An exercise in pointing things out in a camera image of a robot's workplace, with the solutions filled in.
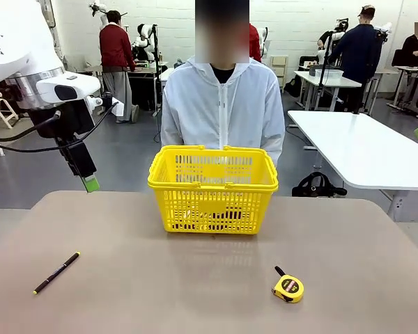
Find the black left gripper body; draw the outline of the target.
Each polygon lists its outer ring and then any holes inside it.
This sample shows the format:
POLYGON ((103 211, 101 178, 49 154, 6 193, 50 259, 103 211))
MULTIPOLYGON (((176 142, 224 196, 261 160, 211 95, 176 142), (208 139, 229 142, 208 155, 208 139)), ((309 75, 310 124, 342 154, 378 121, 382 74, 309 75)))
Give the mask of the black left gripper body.
POLYGON ((53 117, 59 111, 57 120, 37 129, 42 138, 54 139, 58 145, 74 143, 77 135, 86 134, 94 127, 94 121, 84 102, 66 102, 51 109, 30 110, 29 117, 34 125, 53 117))

